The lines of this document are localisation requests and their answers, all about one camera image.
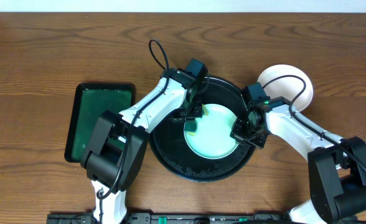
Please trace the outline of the green scrubbing sponge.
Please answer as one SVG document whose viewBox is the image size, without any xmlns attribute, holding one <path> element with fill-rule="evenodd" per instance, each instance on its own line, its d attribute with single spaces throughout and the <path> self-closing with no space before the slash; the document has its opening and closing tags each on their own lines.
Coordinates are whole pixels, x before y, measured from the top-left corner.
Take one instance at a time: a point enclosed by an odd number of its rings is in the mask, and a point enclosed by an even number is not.
<svg viewBox="0 0 366 224">
<path fill-rule="evenodd" d="M 194 136 L 196 134 L 197 127 L 198 127 L 198 124 L 197 124 L 197 121 L 195 119 L 194 120 L 188 120 L 188 121 L 185 122 L 184 131 L 185 131 L 186 134 Z"/>
</svg>

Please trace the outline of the light green plate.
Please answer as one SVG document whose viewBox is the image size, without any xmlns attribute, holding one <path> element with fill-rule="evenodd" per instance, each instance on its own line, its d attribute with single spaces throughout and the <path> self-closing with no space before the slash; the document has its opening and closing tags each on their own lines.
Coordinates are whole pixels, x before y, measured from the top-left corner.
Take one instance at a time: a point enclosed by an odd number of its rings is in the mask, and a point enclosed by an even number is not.
<svg viewBox="0 0 366 224">
<path fill-rule="evenodd" d="M 237 116 L 218 104 L 206 104 L 202 108 L 202 117 L 195 119 L 198 124 L 196 134 L 191 136 L 184 131 L 188 147 L 206 159 L 221 159 L 230 155 L 238 146 L 230 136 Z"/>
</svg>

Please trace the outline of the white plate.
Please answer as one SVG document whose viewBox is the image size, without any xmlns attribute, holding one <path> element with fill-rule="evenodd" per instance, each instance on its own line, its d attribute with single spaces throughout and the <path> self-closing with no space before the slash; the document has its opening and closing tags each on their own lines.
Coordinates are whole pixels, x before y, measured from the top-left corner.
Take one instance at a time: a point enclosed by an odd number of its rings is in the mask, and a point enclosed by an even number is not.
<svg viewBox="0 0 366 224">
<path fill-rule="evenodd" d="M 258 77 L 258 82 L 264 86 L 269 81 L 278 77 L 278 80 L 265 87 L 266 94 L 271 98 L 283 96 L 287 100 L 292 101 L 303 89 L 303 82 L 298 79 L 298 77 L 302 78 L 306 83 L 306 88 L 299 98 L 294 101 L 293 106 L 295 106 L 299 112 L 306 109 L 310 105 L 314 94 L 313 85 L 309 77 L 297 67 L 279 64 L 265 69 Z"/>
</svg>

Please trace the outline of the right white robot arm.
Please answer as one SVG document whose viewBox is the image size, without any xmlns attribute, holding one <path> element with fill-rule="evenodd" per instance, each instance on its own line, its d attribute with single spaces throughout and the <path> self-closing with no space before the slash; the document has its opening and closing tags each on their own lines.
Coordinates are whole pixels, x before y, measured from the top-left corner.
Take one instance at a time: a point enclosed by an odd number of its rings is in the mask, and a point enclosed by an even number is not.
<svg viewBox="0 0 366 224">
<path fill-rule="evenodd" d="M 241 95 L 247 111 L 235 121 L 232 138 L 262 148 L 273 134 L 307 160 L 310 199 L 289 211 L 291 221 L 355 223 L 355 215 L 366 211 L 366 143 L 322 129 L 291 101 L 267 96 L 260 83 L 246 86 Z"/>
</svg>

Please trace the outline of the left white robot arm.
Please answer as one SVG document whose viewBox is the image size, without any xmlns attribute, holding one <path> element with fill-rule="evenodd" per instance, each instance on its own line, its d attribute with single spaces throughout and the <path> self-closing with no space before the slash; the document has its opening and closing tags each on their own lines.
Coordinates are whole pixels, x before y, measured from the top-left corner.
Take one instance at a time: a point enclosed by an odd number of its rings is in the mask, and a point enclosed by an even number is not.
<svg viewBox="0 0 366 224">
<path fill-rule="evenodd" d="M 150 134 L 165 118 L 184 123 L 202 117 L 195 96 L 208 79 L 205 64 L 192 59 L 185 69 L 166 68 L 155 89 L 135 105 L 99 116 L 80 161 L 96 193 L 92 223 L 124 220 L 126 190 L 138 175 Z"/>
</svg>

